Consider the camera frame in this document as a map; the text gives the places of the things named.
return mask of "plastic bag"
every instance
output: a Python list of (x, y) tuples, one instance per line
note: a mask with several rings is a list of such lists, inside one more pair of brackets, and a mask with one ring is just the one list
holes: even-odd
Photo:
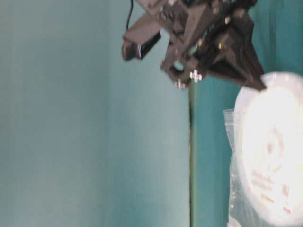
[(242, 132), (242, 126), (237, 122), (241, 113), (235, 113), (233, 109), (224, 110), (225, 127), (232, 158), (230, 165), (230, 199), (229, 199), (229, 223), (227, 227), (276, 227), (266, 223), (254, 210), (241, 184), (238, 171), (235, 149), (240, 149), (241, 141), (235, 142), (235, 137)]

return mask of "paper plate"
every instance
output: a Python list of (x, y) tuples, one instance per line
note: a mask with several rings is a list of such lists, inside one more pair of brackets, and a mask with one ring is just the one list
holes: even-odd
[(303, 79), (265, 74), (267, 90), (242, 88), (235, 111), (235, 156), (247, 199), (276, 226), (303, 224)]

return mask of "screw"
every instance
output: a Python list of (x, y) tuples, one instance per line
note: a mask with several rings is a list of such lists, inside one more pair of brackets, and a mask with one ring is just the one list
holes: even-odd
[(197, 70), (190, 72), (189, 77), (194, 80), (195, 83), (198, 83), (202, 80), (202, 75), (198, 73)]
[(169, 4), (170, 4), (171, 6), (173, 6), (173, 5), (175, 4), (175, 2), (176, 2), (176, 0), (169, 0)]
[(177, 86), (177, 88), (178, 88), (179, 90), (185, 89), (185, 84), (183, 84), (183, 83), (181, 82), (180, 79), (178, 79), (178, 80), (175, 82), (175, 85)]
[(231, 21), (231, 17), (225, 18), (225, 24), (226, 24), (226, 25), (229, 24), (230, 21)]
[(219, 48), (219, 50), (222, 50), (222, 49), (223, 49), (223, 43), (222, 43), (222, 42), (219, 42), (218, 48)]
[(202, 46), (203, 45), (203, 39), (199, 39), (198, 40), (198, 46)]

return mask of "teal wall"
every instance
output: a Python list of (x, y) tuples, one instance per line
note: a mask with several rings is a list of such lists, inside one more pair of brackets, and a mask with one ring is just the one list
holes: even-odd
[[(125, 63), (121, 37), (130, 1), (110, 1), (108, 227), (189, 226), (188, 90), (160, 72), (163, 38)], [(131, 23), (143, 13), (135, 4)]]
[(188, 92), (159, 71), (167, 37), (121, 60), (128, 10), (0, 1), (0, 226), (189, 225)]
[(0, 1), (0, 226), (104, 226), (107, 24), (105, 1)]
[[(253, 44), (265, 72), (303, 75), (302, 0), (259, 0), (250, 10)], [(231, 149), (223, 110), (234, 107), (239, 87), (208, 77), (194, 87), (193, 226), (223, 227), (228, 220)]]

